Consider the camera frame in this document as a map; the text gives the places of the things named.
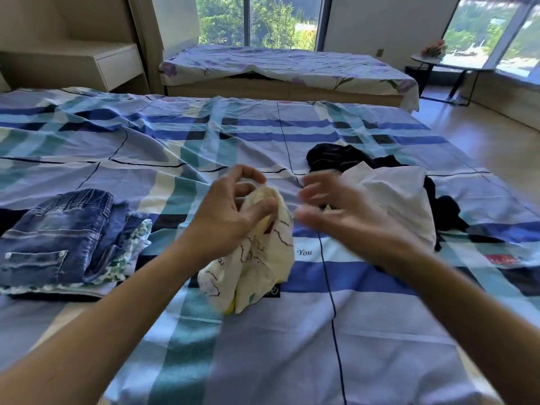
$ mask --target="hand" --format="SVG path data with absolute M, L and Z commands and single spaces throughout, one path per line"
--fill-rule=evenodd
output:
M 411 253 L 426 251 L 415 238 L 382 209 L 370 204 L 369 197 L 340 181 L 334 171 L 311 173 L 303 178 L 299 193 L 303 206 L 296 218 L 314 230 L 337 239 L 371 264 L 380 265 L 391 274 Z M 321 211 L 317 206 L 331 204 L 339 210 Z
M 251 182 L 238 182 L 242 177 L 257 183 L 266 182 L 258 170 L 236 165 L 229 173 L 212 183 L 192 222 L 179 238 L 206 265 L 233 252 L 257 223 L 278 210 L 274 198 L 263 199 L 239 212 L 246 197 L 255 190 Z

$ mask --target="round table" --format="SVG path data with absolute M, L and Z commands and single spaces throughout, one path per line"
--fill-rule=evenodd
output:
M 417 62 L 420 62 L 420 68 L 422 68 L 423 65 L 427 65 L 428 68 L 426 70 L 426 74 L 422 77 L 422 80 L 418 83 L 418 92 L 420 94 L 420 98 L 423 99 L 429 99 L 430 101 L 437 101 L 437 102 L 447 102 L 449 104 L 454 105 L 462 105 L 462 106 L 469 106 L 471 102 L 471 98 L 473 97 L 473 92 L 476 87 L 476 81 L 478 81 L 478 76 L 481 72 L 493 72 L 495 68 L 485 68 L 482 65 L 478 66 L 465 66 L 465 65 L 455 65 L 451 64 L 448 61 L 448 56 L 445 56 L 443 58 L 432 58 L 432 57 L 423 57 L 422 54 L 413 54 L 411 58 Z M 444 67 L 444 68 L 450 68 L 450 69 L 458 69 L 461 71 L 460 76 L 457 77 L 457 80 L 452 87 L 452 90 L 450 91 L 450 94 L 448 95 L 448 99 L 436 99 L 436 98 L 429 98 L 427 96 L 422 96 L 422 93 L 424 92 L 424 89 L 426 87 L 426 84 L 428 83 L 429 75 L 433 71 L 434 67 Z M 458 103 L 454 100 L 454 95 L 456 94 L 457 90 L 461 87 L 463 84 L 463 81 L 465 80 L 465 75 L 468 72 L 476 72 L 476 77 L 474 80 L 474 83 L 472 85 L 471 93 L 469 95 L 469 99 L 467 103 Z

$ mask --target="bed sheet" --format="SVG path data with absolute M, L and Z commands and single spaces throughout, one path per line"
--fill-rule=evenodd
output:
M 138 267 L 179 236 L 228 166 L 262 170 L 294 210 L 315 144 L 395 155 L 424 167 L 471 225 L 442 234 L 442 258 L 540 325 L 538 213 L 398 108 L 18 90 L 0 95 L 0 140 L 0 207 L 29 208 L 79 186 L 109 190 L 151 213 L 152 245 Z M 108 400 L 342 404 L 342 375 L 348 403 L 498 403 L 411 289 L 323 234 L 295 224 L 293 235 L 288 281 L 240 315 L 215 313 L 188 281 L 119 370 Z M 0 369 L 87 307 L 1 297 Z
M 403 95 L 402 109 L 419 109 L 419 89 L 410 76 L 369 55 L 197 45 L 165 60 L 163 85 L 255 72 L 308 87 L 368 95 Z

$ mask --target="left hand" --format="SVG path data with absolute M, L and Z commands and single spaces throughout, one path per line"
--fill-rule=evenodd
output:
M 246 165 L 234 166 L 212 183 L 195 217 L 179 238 L 205 265 L 232 253 L 261 219 L 278 210 L 277 199 L 269 197 L 239 212 L 243 197 L 256 189 L 251 182 L 239 182 L 242 177 L 266 183 L 260 171 Z

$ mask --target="white floral bed sheet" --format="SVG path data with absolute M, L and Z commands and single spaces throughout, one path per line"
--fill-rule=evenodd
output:
M 197 45 L 165 60 L 163 85 L 174 86 L 255 72 L 268 78 L 333 91 L 403 95 L 402 108 L 419 109 L 419 89 L 410 76 L 369 55 Z

